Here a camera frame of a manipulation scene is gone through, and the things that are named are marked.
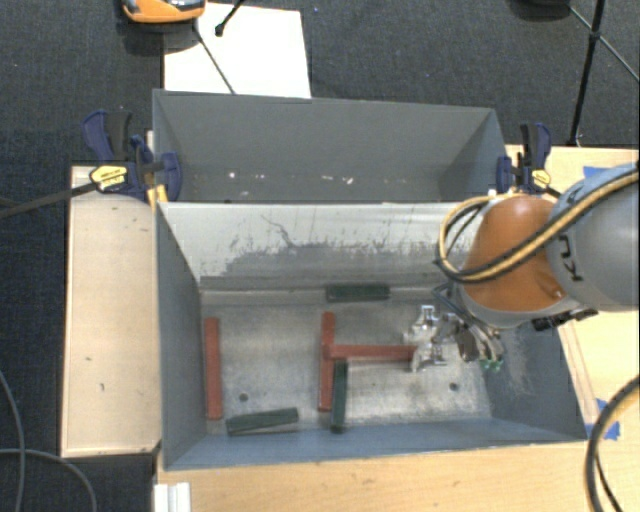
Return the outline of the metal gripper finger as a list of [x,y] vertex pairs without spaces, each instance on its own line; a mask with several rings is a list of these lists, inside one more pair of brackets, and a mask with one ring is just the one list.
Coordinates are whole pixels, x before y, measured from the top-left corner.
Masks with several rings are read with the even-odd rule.
[[441,347],[418,347],[411,357],[409,371],[417,373],[431,366],[446,366],[447,360]]
[[418,317],[408,331],[408,343],[410,345],[441,345],[440,336],[443,325],[442,317],[432,305],[422,305]]

